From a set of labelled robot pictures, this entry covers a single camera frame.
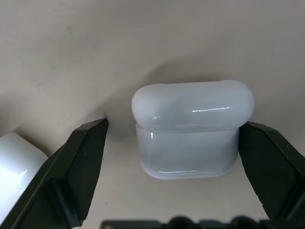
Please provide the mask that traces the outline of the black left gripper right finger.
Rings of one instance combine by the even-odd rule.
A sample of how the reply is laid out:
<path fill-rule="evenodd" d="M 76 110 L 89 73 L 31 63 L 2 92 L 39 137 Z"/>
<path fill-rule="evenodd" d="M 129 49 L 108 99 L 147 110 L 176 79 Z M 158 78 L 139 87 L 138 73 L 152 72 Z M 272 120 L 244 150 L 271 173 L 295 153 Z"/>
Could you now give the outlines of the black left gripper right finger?
<path fill-rule="evenodd" d="M 239 154 L 246 176 L 269 219 L 279 228 L 305 227 L 305 157 L 277 130 L 247 122 Z"/>

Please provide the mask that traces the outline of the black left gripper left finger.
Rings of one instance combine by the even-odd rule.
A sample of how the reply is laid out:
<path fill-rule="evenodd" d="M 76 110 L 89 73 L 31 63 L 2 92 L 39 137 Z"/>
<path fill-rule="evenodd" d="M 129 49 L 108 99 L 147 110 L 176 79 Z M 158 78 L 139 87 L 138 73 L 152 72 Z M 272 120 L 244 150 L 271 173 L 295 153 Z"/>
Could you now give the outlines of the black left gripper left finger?
<path fill-rule="evenodd" d="M 82 226 L 99 179 L 108 126 L 102 118 L 75 129 L 24 190 L 5 218 L 5 228 Z"/>

